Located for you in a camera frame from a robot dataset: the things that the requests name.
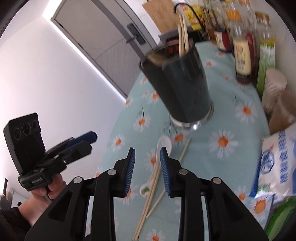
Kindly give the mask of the person's left forearm black sleeve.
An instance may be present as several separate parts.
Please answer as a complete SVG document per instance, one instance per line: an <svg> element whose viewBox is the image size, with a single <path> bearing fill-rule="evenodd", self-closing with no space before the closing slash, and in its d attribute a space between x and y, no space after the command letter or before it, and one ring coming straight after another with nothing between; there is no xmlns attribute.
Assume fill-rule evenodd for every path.
<svg viewBox="0 0 296 241"><path fill-rule="evenodd" d="M18 207L1 210L1 240L22 241L31 229L29 222L22 216Z"/></svg>

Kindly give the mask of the person's left hand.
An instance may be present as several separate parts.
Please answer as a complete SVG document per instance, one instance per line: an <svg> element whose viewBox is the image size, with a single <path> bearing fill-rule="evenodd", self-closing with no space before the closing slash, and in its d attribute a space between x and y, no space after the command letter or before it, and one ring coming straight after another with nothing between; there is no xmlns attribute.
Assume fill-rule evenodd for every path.
<svg viewBox="0 0 296 241"><path fill-rule="evenodd" d="M66 187L66 182L61 174L56 174L53 182L48 185L50 192L48 193L44 187L31 191L32 197L21 204L18 209L26 221L33 226L44 211L49 207L50 203L46 199L48 195L54 200Z"/></svg>

